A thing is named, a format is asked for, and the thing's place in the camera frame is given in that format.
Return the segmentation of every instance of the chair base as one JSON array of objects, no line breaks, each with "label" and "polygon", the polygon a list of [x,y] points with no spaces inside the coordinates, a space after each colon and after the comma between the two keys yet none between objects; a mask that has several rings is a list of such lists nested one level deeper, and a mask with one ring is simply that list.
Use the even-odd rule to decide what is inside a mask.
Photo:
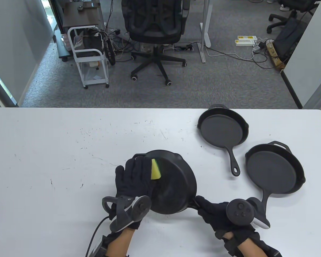
[{"label": "chair base", "polygon": [[268,34],[271,34],[273,28],[279,27],[279,26],[285,26],[290,18],[296,18],[296,17],[297,17],[297,11],[296,10],[293,10],[290,13],[288,18],[280,16],[280,15],[277,15],[277,14],[270,14],[269,21],[273,21],[273,19],[276,18],[277,20],[280,20],[280,22],[276,22],[276,23],[273,23],[273,24],[269,25],[267,27],[267,29],[266,29],[266,32]]},{"label": "chair base", "polygon": [[169,80],[168,75],[166,74],[161,61],[181,62],[183,67],[186,67],[186,65],[187,65],[187,62],[185,59],[172,57],[172,56],[168,56],[168,55],[163,55],[162,53],[160,53],[160,49],[157,46],[153,47],[152,54],[140,53],[140,52],[132,52],[131,53],[131,57],[133,60],[135,60],[137,56],[147,58],[147,60],[131,72],[131,79],[133,81],[136,81],[138,79],[138,76],[136,74],[139,71],[144,69],[149,64],[155,63],[155,64],[157,64],[159,70],[161,71],[162,75],[165,78],[165,85],[171,86],[172,82]]}]

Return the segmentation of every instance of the forearm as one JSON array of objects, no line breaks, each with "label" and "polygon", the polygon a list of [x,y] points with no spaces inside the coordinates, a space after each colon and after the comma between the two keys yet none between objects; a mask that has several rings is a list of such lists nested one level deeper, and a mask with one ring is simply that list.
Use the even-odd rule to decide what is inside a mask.
[{"label": "forearm", "polygon": [[[228,232],[224,235],[224,237],[228,240],[230,240],[233,236],[234,235],[232,232]],[[258,247],[250,238],[242,242],[238,246],[238,249],[244,257],[267,257],[265,252],[260,247]]]},{"label": "forearm", "polygon": [[125,257],[134,232],[134,229],[125,228],[121,235],[108,245],[106,256]]}]

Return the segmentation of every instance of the desk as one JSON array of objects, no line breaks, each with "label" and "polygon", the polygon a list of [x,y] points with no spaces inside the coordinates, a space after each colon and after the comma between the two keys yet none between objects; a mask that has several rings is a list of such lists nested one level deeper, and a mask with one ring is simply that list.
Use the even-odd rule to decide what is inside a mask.
[{"label": "desk", "polygon": [[[321,256],[321,111],[236,110],[250,125],[228,154],[197,133],[203,109],[0,108],[0,256],[83,257],[99,221],[102,197],[115,194],[114,169],[135,153],[166,149],[193,169],[197,193],[211,201],[261,197],[245,174],[244,155],[278,140],[306,176],[291,195],[270,197],[262,239],[287,257]],[[104,222],[94,239],[108,233]],[[193,209],[150,212],[135,233],[130,256],[229,256]]]}]

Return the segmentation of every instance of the gray carpet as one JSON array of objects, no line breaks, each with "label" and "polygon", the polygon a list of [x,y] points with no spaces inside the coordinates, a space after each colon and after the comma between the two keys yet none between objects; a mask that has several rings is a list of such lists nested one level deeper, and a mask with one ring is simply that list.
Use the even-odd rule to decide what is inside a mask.
[{"label": "gray carpet", "polygon": [[[107,20],[110,1],[103,1]],[[201,38],[198,22],[202,20],[203,0],[191,1],[190,14],[182,42]],[[212,48],[229,53],[236,52],[243,58],[251,57],[250,47],[236,47],[238,35],[268,37],[268,16],[281,12],[277,3],[251,3],[247,0],[214,1],[209,36]],[[120,1],[114,0],[114,12],[109,27],[123,27]],[[276,37],[275,28],[271,37]],[[197,46],[193,52],[167,51],[168,55],[185,58],[187,67],[178,63],[164,63],[173,85],[166,87],[164,78],[154,65],[138,73],[138,81],[130,79],[136,61],[109,66],[110,88],[103,85],[83,89],[75,62],[58,59],[57,47],[50,46],[26,94],[23,107],[127,107],[127,108],[206,108],[212,103],[222,103],[230,108],[297,108],[280,74],[271,69],[263,70],[256,64],[228,56],[208,57],[202,64]],[[272,67],[270,60],[260,65]]]}]

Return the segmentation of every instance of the office chair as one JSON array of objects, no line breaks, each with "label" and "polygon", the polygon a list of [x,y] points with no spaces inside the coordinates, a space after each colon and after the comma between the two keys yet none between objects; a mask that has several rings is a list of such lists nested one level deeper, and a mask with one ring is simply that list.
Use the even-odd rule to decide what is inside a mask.
[{"label": "office chair", "polygon": [[177,43],[184,34],[185,22],[188,18],[190,0],[122,0],[121,8],[126,30],[130,38],[141,43],[154,44],[153,53],[132,52],[136,56],[147,58],[138,68],[131,72],[131,79],[138,79],[137,72],[151,63],[157,64],[165,78],[165,85],[170,86],[169,80],[161,61],[181,62],[186,67],[185,59],[163,55],[162,44]]},{"label": "office chair", "polygon": [[316,0],[278,0],[278,3],[280,5],[284,5],[284,7],[289,7],[290,10],[292,10],[292,12],[290,13],[288,18],[277,14],[270,14],[269,21],[273,21],[273,18],[276,18],[280,20],[280,22],[269,25],[266,29],[266,32],[268,34],[271,34],[273,28],[286,25],[290,18],[297,17],[297,11],[300,11],[302,13],[309,12],[311,15],[313,15],[311,10],[319,6],[318,4],[315,4],[315,2]]}]

